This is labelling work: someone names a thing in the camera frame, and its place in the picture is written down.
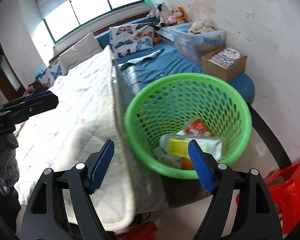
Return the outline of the left grey gloved hand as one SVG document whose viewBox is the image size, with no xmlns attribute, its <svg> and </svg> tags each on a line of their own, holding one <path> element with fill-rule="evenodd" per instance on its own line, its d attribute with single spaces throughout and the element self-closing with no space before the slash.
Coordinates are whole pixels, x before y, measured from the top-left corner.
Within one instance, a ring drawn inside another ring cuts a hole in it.
<svg viewBox="0 0 300 240">
<path fill-rule="evenodd" d="M 19 147 L 13 133 L 0 136 L 0 193 L 10 194 L 19 180 L 19 168 L 15 158 L 15 150 Z"/>
</svg>

